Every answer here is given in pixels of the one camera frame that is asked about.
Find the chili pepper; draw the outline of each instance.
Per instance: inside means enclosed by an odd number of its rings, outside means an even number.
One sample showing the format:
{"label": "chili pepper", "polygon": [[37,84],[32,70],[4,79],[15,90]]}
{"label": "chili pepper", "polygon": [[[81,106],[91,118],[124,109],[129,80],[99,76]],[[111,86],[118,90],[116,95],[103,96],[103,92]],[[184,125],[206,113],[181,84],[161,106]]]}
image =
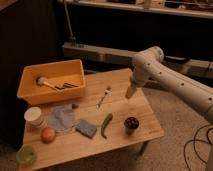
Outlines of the chili pepper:
{"label": "chili pepper", "polygon": [[108,124],[110,123],[110,121],[112,120],[112,118],[113,118],[113,115],[112,115],[111,113],[109,113],[109,114],[106,116],[106,118],[104,119],[104,122],[103,122],[102,125],[101,125],[101,136],[104,137],[105,139],[107,139],[107,137],[106,137],[104,131],[105,131],[107,125],[108,125]]}

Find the orange basket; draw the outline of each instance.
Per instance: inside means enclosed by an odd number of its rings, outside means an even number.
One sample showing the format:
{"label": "orange basket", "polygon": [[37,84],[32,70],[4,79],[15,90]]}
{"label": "orange basket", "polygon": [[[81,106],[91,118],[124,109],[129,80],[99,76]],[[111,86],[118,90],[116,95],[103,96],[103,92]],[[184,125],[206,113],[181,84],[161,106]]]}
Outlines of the orange basket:
{"label": "orange basket", "polygon": [[[38,85],[37,79],[40,77],[47,78],[52,85],[61,87],[68,83],[75,86],[54,90]],[[26,100],[30,105],[51,103],[81,97],[85,87],[83,66],[79,59],[31,65],[24,68],[17,97]]]}

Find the small bowl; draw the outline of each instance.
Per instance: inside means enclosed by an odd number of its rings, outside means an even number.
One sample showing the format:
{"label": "small bowl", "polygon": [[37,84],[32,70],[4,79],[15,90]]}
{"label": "small bowl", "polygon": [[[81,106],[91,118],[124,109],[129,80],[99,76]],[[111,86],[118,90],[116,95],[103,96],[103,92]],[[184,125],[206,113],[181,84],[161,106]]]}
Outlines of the small bowl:
{"label": "small bowl", "polygon": [[36,161],[36,153],[32,146],[25,145],[16,153],[19,164],[31,165]]}
{"label": "small bowl", "polygon": [[139,127],[139,121],[135,117],[128,117],[124,121],[124,126],[126,127],[126,133],[132,134],[134,132],[134,130]]}

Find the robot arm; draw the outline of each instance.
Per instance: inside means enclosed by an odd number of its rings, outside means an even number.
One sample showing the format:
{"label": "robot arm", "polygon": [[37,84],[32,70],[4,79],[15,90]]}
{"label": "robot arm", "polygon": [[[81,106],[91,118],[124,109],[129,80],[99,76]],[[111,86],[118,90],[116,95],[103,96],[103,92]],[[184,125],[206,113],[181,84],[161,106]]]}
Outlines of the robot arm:
{"label": "robot arm", "polygon": [[131,98],[137,87],[144,86],[152,77],[213,123],[213,89],[163,66],[160,63],[163,57],[159,47],[151,47],[133,57],[134,71],[126,97]]}

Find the table leg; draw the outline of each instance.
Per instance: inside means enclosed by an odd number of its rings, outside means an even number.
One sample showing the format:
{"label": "table leg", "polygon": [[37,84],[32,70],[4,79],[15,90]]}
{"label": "table leg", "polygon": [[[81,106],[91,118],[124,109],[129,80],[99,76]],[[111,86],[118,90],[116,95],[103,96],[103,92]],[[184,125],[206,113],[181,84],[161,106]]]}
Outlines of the table leg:
{"label": "table leg", "polygon": [[142,155],[142,154],[144,153],[144,151],[145,151],[145,149],[146,149],[148,143],[149,143],[149,141],[143,142],[143,144],[142,144],[142,146],[141,146],[141,149],[140,149],[140,151],[139,151],[139,155]]}

